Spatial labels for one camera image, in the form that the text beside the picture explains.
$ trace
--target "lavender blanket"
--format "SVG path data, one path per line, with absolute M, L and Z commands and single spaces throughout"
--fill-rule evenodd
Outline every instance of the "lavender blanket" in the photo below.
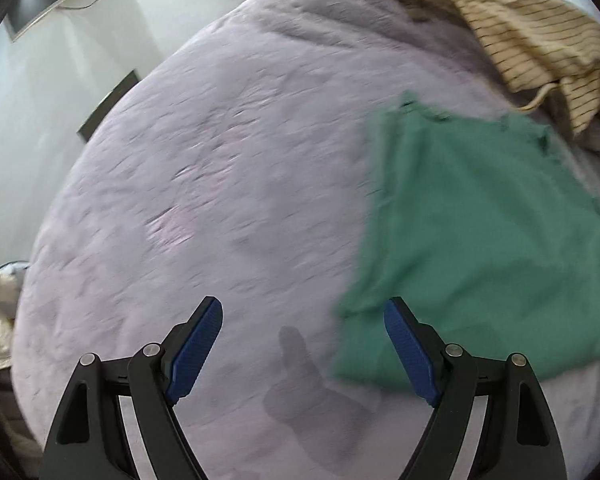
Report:
M 248 0 L 193 37 L 109 114 L 38 236 L 13 349 L 38 440 L 81 354 L 132 355 L 215 295 L 224 327 L 176 407 L 209 478 L 398 478 L 426 404 L 329 377 L 369 204 L 364 121 L 405 90 L 494 118 L 490 80 L 470 31 L 393 0 Z M 600 460 L 600 362 L 544 389 L 580 480 Z

